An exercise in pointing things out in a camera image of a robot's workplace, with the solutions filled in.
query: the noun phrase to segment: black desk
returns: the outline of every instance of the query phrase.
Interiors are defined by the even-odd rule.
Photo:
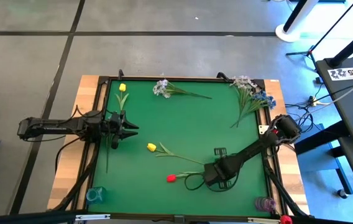
[[[341,66],[341,68],[349,67],[353,67],[353,58],[345,60]],[[316,62],[316,69],[330,93],[334,93],[335,91],[353,85],[353,80],[332,81],[328,74],[328,70],[332,68],[327,65],[325,60]],[[331,95],[331,98],[335,100],[349,90],[350,89],[347,89],[333,94]],[[333,156],[346,156],[353,170],[353,92],[337,101],[335,105],[342,121],[339,121],[323,131],[295,144],[296,153],[297,155],[307,153],[323,144],[338,139],[341,146],[332,150]],[[351,194],[351,188],[343,171],[338,173],[338,176],[341,179],[347,194]]]

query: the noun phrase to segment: yellow tulip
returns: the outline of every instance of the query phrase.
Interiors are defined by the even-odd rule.
[[[126,84],[121,83],[121,84],[120,84],[120,87],[119,87],[119,90],[120,90],[120,91],[126,91],[126,88],[127,88]]]
[[[150,152],[154,152],[154,151],[156,151],[156,145],[155,145],[155,144],[152,144],[152,143],[148,143],[148,144],[147,144],[147,149],[148,149]]]

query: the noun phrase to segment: green mat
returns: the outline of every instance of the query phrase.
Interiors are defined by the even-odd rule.
[[[127,119],[138,125],[138,135],[110,149],[106,173],[106,145],[102,142],[92,187],[107,190],[106,203],[90,205],[89,212],[133,214],[182,214],[211,216],[267,217],[254,207],[257,197],[266,197],[261,155],[244,164],[236,186],[227,192],[212,192],[202,186],[195,191],[185,188],[183,179],[167,183],[170,174],[203,171],[203,166],[174,157],[155,157],[146,145],[161,142],[175,154],[201,162],[213,162],[215,147],[227,153],[239,152],[256,141],[255,114],[249,114],[238,128],[230,128],[238,116],[236,91],[227,83],[175,82],[178,87],[213,99],[173,95],[155,96],[156,82],[123,81],[129,97],[125,103]],[[112,81],[108,110],[119,111],[115,93],[119,81]],[[189,186],[202,180],[192,178]]]

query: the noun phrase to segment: wooden table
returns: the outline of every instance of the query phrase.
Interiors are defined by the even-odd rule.
[[[83,75],[80,81],[80,85],[77,91],[77,96],[75,100],[75,105],[78,105],[82,113],[92,110],[94,103],[94,96],[96,94],[96,89],[98,85],[99,76],[97,75]],[[278,80],[264,80],[265,89],[268,95],[272,95],[277,101],[277,106],[270,111],[271,119],[274,119],[277,115],[286,114],[286,108],[284,105],[282,90],[280,88],[280,82]],[[104,98],[105,89],[102,88],[98,109],[102,108],[103,98]],[[265,112],[261,111],[261,121],[265,124]],[[67,136],[65,143],[70,142],[75,139],[76,136]],[[74,144],[65,148],[60,156],[58,170],[55,175],[55,179],[52,186],[52,192],[48,201],[48,209],[56,207],[64,198],[64,196],[69,192],[76,182],[78,176],[78,169],[81,162],[81,157],[83,153],[84,142],[78,141]],[[88,153],[88,161],[91,159],[93,150],[93,144],[90,147]],[[287,192],[290,194],[292,199],[302,211],[309,214],[308,203],[306,201],[305,191],[303,188],[303,183],[301,179],[300,168],[298,167],[298,161],[296,158],[295,152],[293,152],[287,146],[281,146],[278,153],[278,160],[280,165],[280,171],[282,175],[283,185],[286,188]],[[83,208],[83,202],[86,192],[86,183],[81,187],[79,194],[79,200],[77,208]],[[278,202],[278,192],[276,187],[272,184],[273,196]],[[278,212],[281,212],[281,207],[278,206]]]

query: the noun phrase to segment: white base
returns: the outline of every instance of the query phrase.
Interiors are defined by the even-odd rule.
[[[280,24],[276,27],[276,36],[285,42],[296,42],[300,39],[301,33],[300,32],[292,32],[291,34],[286,34],[283,30],[284,24]]]

